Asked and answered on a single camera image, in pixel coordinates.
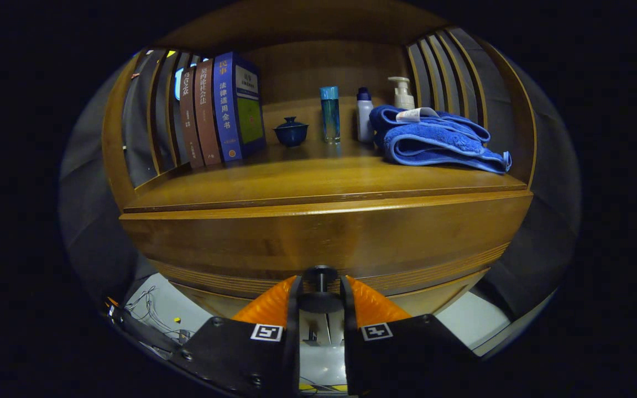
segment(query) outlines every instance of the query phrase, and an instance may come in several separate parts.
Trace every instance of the wooden shelf board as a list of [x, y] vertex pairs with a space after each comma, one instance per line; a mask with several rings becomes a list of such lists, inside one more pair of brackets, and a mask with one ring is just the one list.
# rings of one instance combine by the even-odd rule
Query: wooden shelf board
[[518, 179], [459, 166], [390, 164], [370, 146], [305, 142], [248, 159], [185, 170], [130, 202], [124, 212], [189, 211], [423, 197], [526, 189]]

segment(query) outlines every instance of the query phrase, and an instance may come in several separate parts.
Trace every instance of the white bottle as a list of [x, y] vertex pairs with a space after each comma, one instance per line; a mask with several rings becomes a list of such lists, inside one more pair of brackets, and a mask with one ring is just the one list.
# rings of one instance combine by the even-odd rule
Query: white bottle
[[358, 89], [358, 141], [372, 143], [374, 130], [370, 124], [370, 111], [372, 111], [372, 99], [366, 87]]
[[414, 97], [409, 93], [409, 78], [392, 76], [387, 79], [396, 83], [395, 106], [402, 109], [414, 109]]

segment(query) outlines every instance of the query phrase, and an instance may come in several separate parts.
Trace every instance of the orange gripper pad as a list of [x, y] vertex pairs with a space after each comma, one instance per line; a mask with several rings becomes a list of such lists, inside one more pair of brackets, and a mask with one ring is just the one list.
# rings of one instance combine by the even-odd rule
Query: orange gripper pad
[[411, 318], [399, 305], [381, 295], [372, 287], [346, 275], [353, 291], [356, 303], [356, 322], [358, 327], [374, 325], [375, 323], [392, 322]]
[[234, 317], [235, 321], [263, 323], [286, 327], [286, 310], [289, 305], [289, 291], [296, 275], [276, 283], [270, 290], [252, 300]]

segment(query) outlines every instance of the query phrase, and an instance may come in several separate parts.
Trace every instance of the book cover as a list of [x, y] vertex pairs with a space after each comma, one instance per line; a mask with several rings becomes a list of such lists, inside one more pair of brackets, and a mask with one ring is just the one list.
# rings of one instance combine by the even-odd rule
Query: book cover
[[257, 67], [236, 53], [215, 58], [213, 100], [224, 161], [250, 156], [266, 146]]
[[195, 107], [193, 106], [193, 78], [195, 66], [184, 69], [181, 75], [179, 110], [181, 113], [181, 128], [184, 132], [184, 146], [188, 153], [190, 166], [193, 169], [203, 167], [203, 154], [200, 151], [200, 141], [195, 123]]
[[195, 121], [198, 140], [206, 165], [222, 161], [218, 148], [217, 133], [212, 103], [213, 60], [203, 61], [195, 68], [193, 96], [195, 98]]

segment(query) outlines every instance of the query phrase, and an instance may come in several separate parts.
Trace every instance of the blue towel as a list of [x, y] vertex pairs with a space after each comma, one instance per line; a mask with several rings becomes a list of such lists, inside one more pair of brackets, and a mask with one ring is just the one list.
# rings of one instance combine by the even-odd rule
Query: blue towel
[[[392, 105], [381, 105], [370, 112], [370, 123], [377, 131], [374, 141], [379, 148], [382, 148], [382, 139], [384, 138], [384, 134], [387, 133], [387, 130], [397, 126], [414, 123], [398, 122], [396, 120], [397, 114], [402, 111], [406, 110], [396, 108]], [[441, 128], [462, 133], [469, 138], [478, 139], [481, 143], [487, 143], [490, 141], [490, 133], [467, 118], [439, 111], [437, 111], [437, 115], [439, 116], [420, 116], [420, 123], [439, 124]]]
[[385, 150], [389, 161], [409, 166], [455, 163], [498, 174], [510, 170], [510, 153], [500, 156], [485, 148], [482, 143], [490, 134], [468, 119], [439, 112], [439, 117], [422, 116], [418, 123], [398, 122], [400, 111], [384, 105], [369, 116], [377, 131], [375, 144]]

